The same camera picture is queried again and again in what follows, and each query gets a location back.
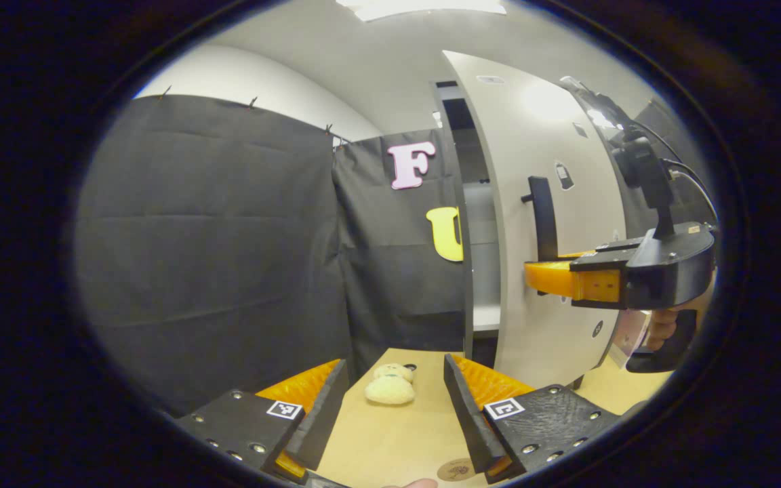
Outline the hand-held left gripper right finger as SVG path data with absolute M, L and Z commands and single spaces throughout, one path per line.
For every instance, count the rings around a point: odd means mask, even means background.
M 490 484 L 557 464 L 620 421 L 567 386 L 534 389 L 452 353 L 443 379 L 469 459 Z

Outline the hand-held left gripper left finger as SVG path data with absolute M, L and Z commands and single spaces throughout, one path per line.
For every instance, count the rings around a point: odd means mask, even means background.
M 317 467 L 348 389 L 346 361 L 332 359 L 260 392 L 224 392 L 176 424 L 237 466 L 287 486 L 334 486 Z

